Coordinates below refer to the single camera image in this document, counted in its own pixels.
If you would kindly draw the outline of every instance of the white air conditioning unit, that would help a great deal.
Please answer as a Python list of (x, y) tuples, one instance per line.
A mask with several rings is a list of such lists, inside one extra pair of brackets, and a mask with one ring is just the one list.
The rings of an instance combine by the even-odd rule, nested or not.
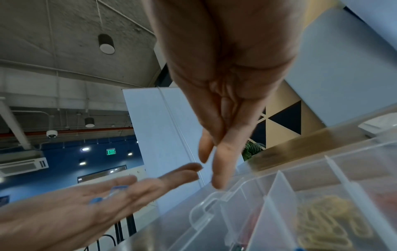
[(24, 151), (0, 155), (0, 177), (19, 175), (48, 168), (41, 151)]

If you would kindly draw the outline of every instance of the dome camera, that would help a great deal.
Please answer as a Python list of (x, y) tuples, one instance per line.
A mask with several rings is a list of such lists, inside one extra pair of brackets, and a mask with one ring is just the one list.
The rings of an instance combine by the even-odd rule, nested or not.
[(49, 130), (47, 131), (47, 137), (50, 139), (55, 138), (56, 136), (58, 136), (58, 132), (55, 130)]

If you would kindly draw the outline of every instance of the clear plastic organizer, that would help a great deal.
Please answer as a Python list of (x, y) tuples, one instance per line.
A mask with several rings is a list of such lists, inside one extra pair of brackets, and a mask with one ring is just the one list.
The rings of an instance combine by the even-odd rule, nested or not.
[(248, 174), (195, 206), (189, 221), (169, 251), (395, 251), (397, 139)]

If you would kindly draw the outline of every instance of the green exit sign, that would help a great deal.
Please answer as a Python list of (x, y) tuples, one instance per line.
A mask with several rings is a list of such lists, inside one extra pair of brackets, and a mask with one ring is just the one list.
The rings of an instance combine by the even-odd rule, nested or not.
[(112, 149), (106, 149), (106, 155), (114, 155), (116, 154), (116, 149), (112, 148)]

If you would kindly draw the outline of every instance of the table surface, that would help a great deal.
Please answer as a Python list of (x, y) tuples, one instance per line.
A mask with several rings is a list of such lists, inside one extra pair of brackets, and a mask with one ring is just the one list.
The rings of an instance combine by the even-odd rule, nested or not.
[[(311, 135), (298, 137), (271, 147), (255, 155), (249, 161), (237, 168), (229, 186), (234, 185), (242, 173), (272, 173), (286, 169), (308, 159), (321, 158), (321, 153), (331, 151), (353, 143), (365, 141), (366, 138), (357, 127), (360, 123), (371, 118), (397, 112), (397, 104), (371, 114), (358, 117), (347, 123), (335, 127), (324, 128)], [(114, 251), (166, 251), (189, 228), (190, 210), (202, 202), (209, 194), (216, 190), (211, 184), (180, 203), (174, 209), (159, 217), (147, 227), (121, 242)]]

